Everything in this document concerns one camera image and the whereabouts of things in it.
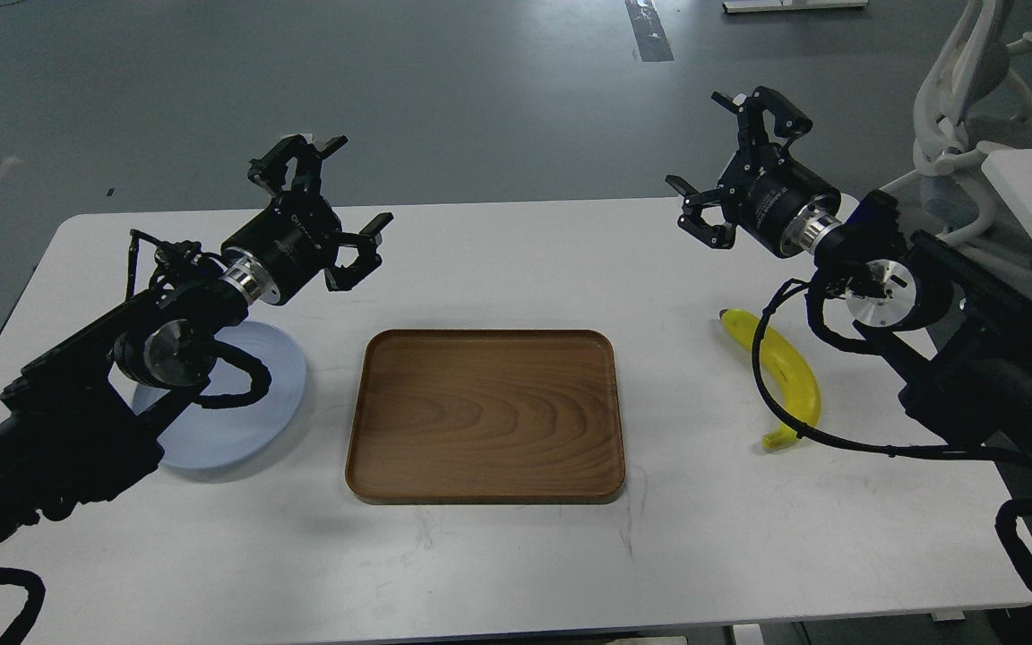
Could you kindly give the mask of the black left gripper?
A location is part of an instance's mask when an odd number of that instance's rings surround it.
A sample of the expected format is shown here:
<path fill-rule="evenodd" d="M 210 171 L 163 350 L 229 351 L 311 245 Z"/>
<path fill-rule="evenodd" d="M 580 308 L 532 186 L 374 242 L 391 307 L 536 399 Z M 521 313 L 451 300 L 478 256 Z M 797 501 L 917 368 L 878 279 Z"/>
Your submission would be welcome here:
<path fill-rule="evenodd" d="M 382 265 L 378 246 L 393 213 L 377 213 L 360 232 L 345 232 L 336 212 L 320 197 L 323 162 L 347 143 L 347 135 L 318 144 L 294 134 L 260 159 L 251 159 L 247 180 L 273 200 L 222 241 L 220 250 L 228 259 L 247 256 L 261 264 L 269 275 L 269 286 L 262 289 L 267 305 L 286 305 L 323 271 L 328 290 L 350 291 Z M 348 265 L 337 264 L 343 248 L 357 253 Z"/>

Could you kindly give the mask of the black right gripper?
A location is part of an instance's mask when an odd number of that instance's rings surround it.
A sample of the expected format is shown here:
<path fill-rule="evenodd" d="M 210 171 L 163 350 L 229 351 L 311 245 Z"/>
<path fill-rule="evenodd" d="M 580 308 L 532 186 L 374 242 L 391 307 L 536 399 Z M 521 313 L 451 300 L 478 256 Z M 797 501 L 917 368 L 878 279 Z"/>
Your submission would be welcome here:
<path fill-rule="evenodd" d="M 711 98 L 736 118 L 737 150 L 732 164 L 740 171 L 762 171 L 749 186 L 719 184 L 699 191 L 683 176 L 665 176 L 680 196 L 677 226 L 713 249 L 732 249 L 737 225 L 778 258 L 803 251 L 798 244 L 802 221 L 818 211 L 834 216 L 842 194 L 808 167 L 791 160 L 791 146 L 811 133 L 812 119 L 770 87 L 730 97 Z M 709 224 L 706 209 L 720 208 L 722 221 Z"/>

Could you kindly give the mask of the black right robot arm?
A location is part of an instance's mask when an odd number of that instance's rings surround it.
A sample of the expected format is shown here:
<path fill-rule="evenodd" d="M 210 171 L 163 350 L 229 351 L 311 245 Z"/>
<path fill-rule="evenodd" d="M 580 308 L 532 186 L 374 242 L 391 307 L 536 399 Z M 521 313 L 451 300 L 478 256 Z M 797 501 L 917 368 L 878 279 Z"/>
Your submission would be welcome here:
<path fill-rule="evenodd" d="M 1032 469 L 1031 299 L 940 238 L 902 236 L 881 189 L 840 218 L 840 192 L 791 155 L 812 121 L 778 91 L 712 99 L 736 119 L 736 150 L 710 189 L 666 179 L 683 201 L 677 225 L 714 249 L 742 229 L 778 258 L 812 257 L 802 290 L 813 334 L 881 357 L 904 381 L 907 416 L 942 439 L 881 454 Z"/>

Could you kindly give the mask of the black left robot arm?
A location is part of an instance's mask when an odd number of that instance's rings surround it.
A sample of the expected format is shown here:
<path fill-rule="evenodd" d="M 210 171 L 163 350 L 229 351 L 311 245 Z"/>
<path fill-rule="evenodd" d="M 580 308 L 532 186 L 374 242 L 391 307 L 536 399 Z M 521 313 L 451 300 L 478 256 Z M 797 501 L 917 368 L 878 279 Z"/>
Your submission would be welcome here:
<path fill-rule="evenodd" d="M 258 404 L 273 376 L 261 359 L 218 338 L 254 303 L 286 305 L 321 275 L 349 291 L 382 264 L 392 213 L 344 231 L 323 195 L 323 164 L 347 136 L 286 136 L 247 178 L 265 209 L 209 252 L 200 241 L 130 233 L 123 302 L 21 368 L 1 392 L 0 546 L 23 526 L 61 521 L 82 503 L 112 501 L 155 472 L 159 438 L 189 407 Z M 35 572 L 0 567 L 0 585 L 25 591 L 0 636 L 20 644 L 44 604 Z"/>

